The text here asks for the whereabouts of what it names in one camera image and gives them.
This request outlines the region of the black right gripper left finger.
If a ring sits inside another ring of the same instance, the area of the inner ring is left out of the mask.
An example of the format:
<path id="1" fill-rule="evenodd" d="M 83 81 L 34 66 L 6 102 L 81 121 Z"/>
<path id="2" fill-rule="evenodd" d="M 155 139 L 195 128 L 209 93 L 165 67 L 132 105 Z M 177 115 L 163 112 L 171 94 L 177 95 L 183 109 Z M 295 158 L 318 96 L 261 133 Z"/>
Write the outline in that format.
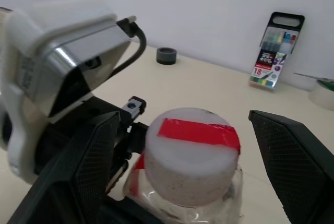
<path id="1" fill-rule="evenodd" d="M 79 127 L 7 224 L 98 224 L 119 122 L 119 113 L 109 112 Z"/>

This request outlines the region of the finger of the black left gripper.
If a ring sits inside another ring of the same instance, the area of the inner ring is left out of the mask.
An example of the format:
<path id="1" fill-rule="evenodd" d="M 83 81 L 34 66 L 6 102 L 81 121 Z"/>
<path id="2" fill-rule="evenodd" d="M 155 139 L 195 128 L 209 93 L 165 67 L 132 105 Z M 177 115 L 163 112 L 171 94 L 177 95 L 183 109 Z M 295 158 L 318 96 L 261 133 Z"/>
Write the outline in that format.
<path id="1" fill-rule="evenodd" d="M 141 154 L 145 148 L 148 125 L 134 123 L 129 134 L 129 152 Z"/>

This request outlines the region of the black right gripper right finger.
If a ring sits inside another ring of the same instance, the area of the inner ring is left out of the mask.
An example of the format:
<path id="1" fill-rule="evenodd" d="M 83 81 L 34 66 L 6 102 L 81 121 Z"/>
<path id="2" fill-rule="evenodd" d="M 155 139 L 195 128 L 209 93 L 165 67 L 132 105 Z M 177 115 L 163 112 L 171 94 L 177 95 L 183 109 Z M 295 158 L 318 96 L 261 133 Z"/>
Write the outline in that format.
<path id="1" fill-rule="evenodd" d="M 268 179 L 291 224 L 334 224 L 334 154 L 302 123 L 251 110 Z"/>

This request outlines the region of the clear bottle with white cap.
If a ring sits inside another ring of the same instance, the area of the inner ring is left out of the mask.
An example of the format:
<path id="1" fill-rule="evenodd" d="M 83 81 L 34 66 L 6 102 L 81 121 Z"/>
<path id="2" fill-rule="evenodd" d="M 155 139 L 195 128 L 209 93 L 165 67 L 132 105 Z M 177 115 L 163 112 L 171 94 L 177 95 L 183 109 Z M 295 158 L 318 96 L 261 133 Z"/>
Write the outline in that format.
<path id="1" fill-rule="evenodd" d="M 153 120 L 124 194 L 164 224 L 240 224 L 243 172 L 236 130 L 199 108 Z"/>

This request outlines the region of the clear tape roll green core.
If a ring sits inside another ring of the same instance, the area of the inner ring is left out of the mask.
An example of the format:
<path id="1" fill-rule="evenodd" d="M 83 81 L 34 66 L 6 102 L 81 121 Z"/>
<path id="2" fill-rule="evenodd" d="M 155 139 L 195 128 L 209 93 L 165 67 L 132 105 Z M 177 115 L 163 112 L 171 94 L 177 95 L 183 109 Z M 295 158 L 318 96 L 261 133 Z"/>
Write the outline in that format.
<path id="1" fill-rule="evenodd" d="M 334 79 L 299 73 L 294 74 L 316 80 L 313 89 L 309 92 L 308 98 L 315 105 L 329 111 L 334 111 Z"/>

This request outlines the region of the dark grey round cap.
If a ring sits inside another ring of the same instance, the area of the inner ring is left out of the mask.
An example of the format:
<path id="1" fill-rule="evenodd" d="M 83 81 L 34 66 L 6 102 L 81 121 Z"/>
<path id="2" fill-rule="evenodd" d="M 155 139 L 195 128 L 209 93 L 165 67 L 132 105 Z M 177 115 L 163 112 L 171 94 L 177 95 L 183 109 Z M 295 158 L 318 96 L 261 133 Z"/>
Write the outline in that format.
<path id="1" fill-rule="evenodd" d="M 173 48 L 158 48 L 156 61 L 162 65 L 173 65 L 176 63 L 177 50 Z"/>

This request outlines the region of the marker pen set package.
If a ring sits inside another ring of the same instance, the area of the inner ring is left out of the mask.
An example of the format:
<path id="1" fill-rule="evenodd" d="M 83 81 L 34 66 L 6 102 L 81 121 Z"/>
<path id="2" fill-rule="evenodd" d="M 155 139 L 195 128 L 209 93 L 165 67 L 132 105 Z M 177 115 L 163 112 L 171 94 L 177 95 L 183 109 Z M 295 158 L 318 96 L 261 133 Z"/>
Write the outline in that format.
<path id="1" fill-rule="evenodd" d="M 302 30 L 303 15 L 274 12 L 260 42 L 249 84 L 275 90 L 286 60 L 291 56 Z"/>

